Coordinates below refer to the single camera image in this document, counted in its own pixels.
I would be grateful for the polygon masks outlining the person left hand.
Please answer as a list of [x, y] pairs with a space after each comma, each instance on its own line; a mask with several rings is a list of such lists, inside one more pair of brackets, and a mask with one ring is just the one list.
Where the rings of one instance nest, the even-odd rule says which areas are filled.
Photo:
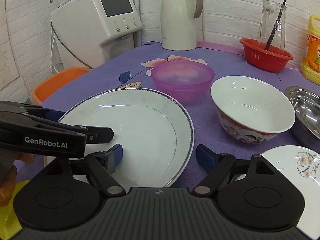
[[[33, 155], [29, 154], [29, 153], [20, 153], [16, 159], [19, 161], [22, 161], [24, 163], [33, 163], [34, 162]], [[14, 192], [15, 186], [16, 186], [16, 178], [17, 178], [17, 168], [13, 164], [12, 167], [10, 168], [9, 173], [5, 177], [4, 182], [1, 185], [1, 188], [0, 188], [1, 207], [5, 207], [9, 204], [9, 202], [12, 198], [12, 194]]]

